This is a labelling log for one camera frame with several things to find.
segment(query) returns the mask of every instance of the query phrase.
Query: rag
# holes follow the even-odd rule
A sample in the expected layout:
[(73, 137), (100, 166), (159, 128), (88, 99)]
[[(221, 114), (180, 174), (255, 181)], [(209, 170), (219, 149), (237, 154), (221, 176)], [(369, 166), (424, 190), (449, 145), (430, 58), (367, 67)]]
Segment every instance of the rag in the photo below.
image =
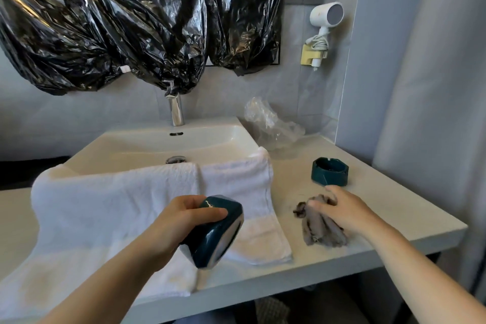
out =
[(330, 217), (321, 214), (308, 205), (310, 200), (317, 200), (325, 204), (336, 205), (336, 201), (328, 196), (318, 195), (309, 198), (307, 202), (299, 202), (294, 214), (302, 218), (302, 235), (307, 246), (320, 243), (328, 247), (342, 247), (348, 244), (348, 237), (343, 229)]

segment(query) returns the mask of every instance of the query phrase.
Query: hand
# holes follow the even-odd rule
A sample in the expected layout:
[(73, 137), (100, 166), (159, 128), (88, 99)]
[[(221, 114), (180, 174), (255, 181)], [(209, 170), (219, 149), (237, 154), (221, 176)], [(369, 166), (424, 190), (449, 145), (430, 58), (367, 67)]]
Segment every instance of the hand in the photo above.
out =
[(310, 200), (309, 205), (319, 213), (326, 214), (340, 227), (365, 236), (377, 224), (384, 224), (358, 196), (339, 186), (326, 186), (326, 190), (334, 195), (337, 205), (324, 204), (318, 200)]
[(179, 244), (199, 224), (224, 219), (228, 211), (222, 208), (201, 208), (206, 196), (174, 198), (154, 223), (137, 240), (154, 260), (154, 272), (162, 269), (172, 258)]

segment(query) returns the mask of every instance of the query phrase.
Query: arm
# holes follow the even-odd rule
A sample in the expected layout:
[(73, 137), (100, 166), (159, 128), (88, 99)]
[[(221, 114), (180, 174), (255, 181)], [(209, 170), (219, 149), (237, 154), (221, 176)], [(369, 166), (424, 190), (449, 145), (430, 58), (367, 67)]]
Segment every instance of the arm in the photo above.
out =
[(309, 204), (341, 227), (366, 238), (383, 260), (398, 291), (420, 324), (483, 324), (486, 308), (434, 263), (416, 250), (359, 197), (328, 186), (337, 205)]
[(172, 200), (145, 232), (39, 323), (121, 322), (152, 274), (169, 262), (189, 232), (198, 224), (226, 217), (225, 209), (197, 209), (204, 199), (205, 196), (181, 196)]

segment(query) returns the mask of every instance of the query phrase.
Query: white sink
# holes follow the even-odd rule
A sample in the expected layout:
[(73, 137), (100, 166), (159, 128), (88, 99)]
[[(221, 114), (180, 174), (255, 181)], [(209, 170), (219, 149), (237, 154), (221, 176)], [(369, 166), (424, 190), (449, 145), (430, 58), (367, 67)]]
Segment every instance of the white sink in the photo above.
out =
[(78, 152), (66, 166), (81, 175), (114, 173), (166, 164), (184, 156), (199, 165), (245, 158), (258, 149), (238, 118), (188, 121), (181, 127), (157, 124), (108, 131)]

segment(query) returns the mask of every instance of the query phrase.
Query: white tag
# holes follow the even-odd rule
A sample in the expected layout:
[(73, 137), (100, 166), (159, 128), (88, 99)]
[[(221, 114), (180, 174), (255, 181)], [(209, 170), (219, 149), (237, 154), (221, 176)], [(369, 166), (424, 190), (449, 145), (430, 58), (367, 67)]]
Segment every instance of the white tag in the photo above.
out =
[(128, 73), (128, 72), (131, 72), (131, 68), (128, 66), (128, 65), (124, 65), (122, 67), (120, 67), (120, 70), (122, 73)]

